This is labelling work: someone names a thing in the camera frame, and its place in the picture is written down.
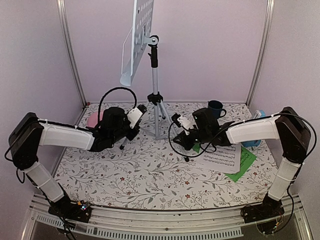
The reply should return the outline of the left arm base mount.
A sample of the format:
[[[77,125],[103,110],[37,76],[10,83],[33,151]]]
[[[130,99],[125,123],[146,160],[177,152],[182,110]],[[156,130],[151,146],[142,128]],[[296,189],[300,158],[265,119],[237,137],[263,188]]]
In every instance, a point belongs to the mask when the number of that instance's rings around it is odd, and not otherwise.
[[[88,223],[92,208],[91,204],[81,200],[80,202],[51,202],[48,213],[62,218],[63,220],[73,220],[82,223]]]

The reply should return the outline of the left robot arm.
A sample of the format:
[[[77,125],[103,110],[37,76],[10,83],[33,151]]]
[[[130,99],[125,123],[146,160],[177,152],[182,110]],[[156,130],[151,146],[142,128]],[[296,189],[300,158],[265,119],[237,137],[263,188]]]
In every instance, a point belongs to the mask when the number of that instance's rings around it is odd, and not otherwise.
[[[93,128],[52,122],[29,112],[10,134],[9,148],[5,153],[11,155],[8,161],[43,191],[63,217],[70,217],[75,211],[74,205],[63,188],[39,162],[38,148],[59,146],[102,152],[113,148],[123,138],[133,140],[140,131],[139,124],[146,110],[142,104],[129,112],[120,107],[110,107],[101,114],[102,119]]]

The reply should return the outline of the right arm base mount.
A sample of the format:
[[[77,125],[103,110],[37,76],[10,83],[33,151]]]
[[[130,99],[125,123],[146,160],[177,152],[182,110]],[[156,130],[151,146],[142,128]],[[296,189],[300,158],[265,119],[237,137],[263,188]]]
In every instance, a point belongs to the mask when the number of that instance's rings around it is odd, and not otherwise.
[[[263,201],[257,205],[245,205],[240,210],[240,215],[245,223],[259,222],[268,220],[266,222],[258,223],[257,230],[267,236],[273,235],[280,230],[280,225],[283,222],[283,214],[285,213],[281,201]]]

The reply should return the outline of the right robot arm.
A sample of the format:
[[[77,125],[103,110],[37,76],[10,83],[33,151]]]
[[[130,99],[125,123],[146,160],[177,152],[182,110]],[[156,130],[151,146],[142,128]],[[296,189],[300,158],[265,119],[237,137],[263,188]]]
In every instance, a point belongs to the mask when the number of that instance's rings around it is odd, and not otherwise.
[[[247,141],[280,140],[282,161],[271,187],[261,204],[243,207],[242,214],[245,217],[262,218],[282,214],[281,199],[284,193],[289,190],[304,161],[315,149],[309,146],[311,140],[317,140],[312,124],[290,106],[272,115],[223,125],[218,123],[209,108],[194,111],[192,117],[194,121],[177,113],[173,115],[173,124],[183,130],[169,139],[170,144],[178,144],[189,151],[195,144],[229,147]]]

